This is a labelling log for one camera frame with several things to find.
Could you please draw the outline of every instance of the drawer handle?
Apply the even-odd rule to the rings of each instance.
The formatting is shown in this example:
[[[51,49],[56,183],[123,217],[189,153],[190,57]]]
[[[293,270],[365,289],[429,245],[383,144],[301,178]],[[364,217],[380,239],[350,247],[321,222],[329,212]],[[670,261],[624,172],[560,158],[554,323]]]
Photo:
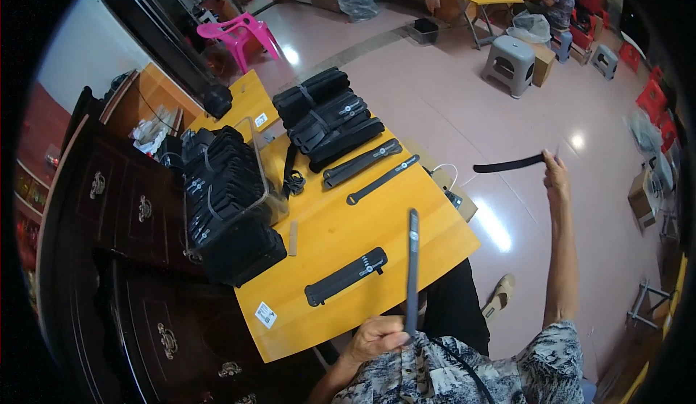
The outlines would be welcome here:
[[[89,192],[89,198],[94,200],[98,195],[104,192],[104,187],[107,186],[107,180],[101,172],[94,173],[92,181],[92,189]]]
[[[162,343],[162,347],[164,347],[164,354],[167,356],[167,359],[173,360],[174,355],[179,350],[179,346],[176,343],[176,338],[174,337],[174,332],[164,327],[164,324],[161,322],[157,323],[157,331],[159,332],[159,335],[162,336],[160,342]]]
[[[222,370],[218,372],[221,378],[232,377],[234,374],[239,374],[241,368],[234,362],[225,362],[222,364]]]
[[[145,199],[145,196],[140,196],[140,213],[138,214],[138,221],[144,222],[145,218],[150,218],[152,216],[152,204],[150,200]]]
[[[235,404],[256,404],[256,393],[250,393],[244,398],[236,400]]]

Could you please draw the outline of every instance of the wooden table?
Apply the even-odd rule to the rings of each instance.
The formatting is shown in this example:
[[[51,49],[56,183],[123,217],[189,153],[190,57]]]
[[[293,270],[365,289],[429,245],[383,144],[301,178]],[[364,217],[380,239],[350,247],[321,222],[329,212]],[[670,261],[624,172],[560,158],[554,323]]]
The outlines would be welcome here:
[[[254,74],[247,84],[256,88],[251,81],[257,79]],[[245,107],[255,107],[250,112],[252,115],[261,107],[268,114],[269,103],[265,92],[261,95],[258,91],[247,90],[235,95],[232,110],[219,123],[236,124],[247,114],[243,111]],[[385,130],[335,165],[391,138],[394,135]],[[262,157],[272,161],[280,173],[289,144],[287,135],[282,135],[261,150]],[[302,193],[290,196],[290,216],[274,226],[288,248],[290,222],[297,220],[297,256],[286,257],[236,289],[244,319],[265,362],[325,342],[360,325],[370,315],[383,313],[404,301],[410,208],[417,209],[420,214],[419,290],[480,246],[464,218],[419,164],[398,174],[355,206],[346,203],[348,194],[373,182],[409,156],[404,148],[401,154],[388,156],[348,182],[324,191],[322,174],[311,173],[307,156],[298,154],[294,167],[305,176],[307,183]],[[328,298],[325,305],[309,305],[305,287],[375,247],[382,247],[388,258],[382,275],[368,275]],[[255,316],[261,302],[277,315],[270,328]]]
[[[280,119],[278,111],[273,106],[254,69],[235,81],[230,86],[230,92],[232,93],[232,108],[220,120],[202,114],[196,117],[188,128],[190,130],[201,128],[216,130],[225,125],[234,126],[245,117],[251,117],[256,129],[263,133]]]
[[[491,43],[493,40],[498,37],[493,33],[493,29],[491,28],[491,21],[486,14],[486,6],[487,5],[493,5],[493,4],[515,4],[515,3],[523,3],[524,1],[522,0],[458,0],[460,2],[460,10],[461,12],[457,17],[453,19],[453,21],[459,20],[462,16],[464,16],[466,23],[469,25],[469,28],[471,29],[471,34],[473,35],[474,38],[474,43],[476,43],[476,49],[479,51],[481,50],[481,46],[486,44],[486,43]],[[474,17],[474,20],[471,20],[469,16],[466,14],[466,8],[469,6],[469,4],[475,4],[475,5],[480,5],[481,6],[481,12]],[[474,29],[474,25],[476,24],[476,21],[478,20],[479,17],[484,18],[486,25],[488,26],[488,32],[489,35],[488,37],[484,37],[483,39],[479,39],[478,36],[476,35],[476,30]]]

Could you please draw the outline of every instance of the paper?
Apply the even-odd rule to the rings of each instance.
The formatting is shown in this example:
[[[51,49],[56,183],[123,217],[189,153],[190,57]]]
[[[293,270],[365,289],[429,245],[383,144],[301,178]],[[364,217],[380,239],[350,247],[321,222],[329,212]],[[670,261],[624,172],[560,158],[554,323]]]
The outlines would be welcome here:
[[[268,117],[266,117],[266,113],[261,113],[261,115],[257,117],[256,120],[254,120],[254,123],[256,123],[256,127],[258,128],[259,126],[266,123],[267,120]]]
[[[271,308],[266,305],[266,303],[261,302],[259,308],[256,309],[256,318],[261,320],[261,322],[263,322],[263,325],[265,325],[267,328],[271,328],[273,323],[276,321],[276,318],[278,317],[276,313],[273,312]]]

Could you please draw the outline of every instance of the dark wooden cabinet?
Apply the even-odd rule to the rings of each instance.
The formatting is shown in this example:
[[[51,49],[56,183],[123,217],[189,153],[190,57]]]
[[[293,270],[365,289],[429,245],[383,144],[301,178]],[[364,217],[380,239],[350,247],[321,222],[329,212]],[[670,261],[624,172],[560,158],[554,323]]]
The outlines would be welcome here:
[[[86,117],[49,191],[42,333],[85,402],[299,403],[311,350],[264,364],[232,287],[185,255],[183,181]]]

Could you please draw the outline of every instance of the gray shirt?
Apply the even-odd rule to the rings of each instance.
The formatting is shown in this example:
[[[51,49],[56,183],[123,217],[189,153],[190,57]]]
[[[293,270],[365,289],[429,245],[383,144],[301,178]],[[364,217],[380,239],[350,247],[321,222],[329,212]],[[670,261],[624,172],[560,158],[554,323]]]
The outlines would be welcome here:
[[[517,356],[492,361],[453,337],[438,341],[468,363],[496,404],[583,403],[583,354],[575,325],[549,325]],[[332,404],[488,404],[455,358],[418,332],[401,353],[385,353],[361,366]]]
[[[568,28],[575,8],[575,0],[554,0],[555,4],[546,8],[545,15],[554,28]]]

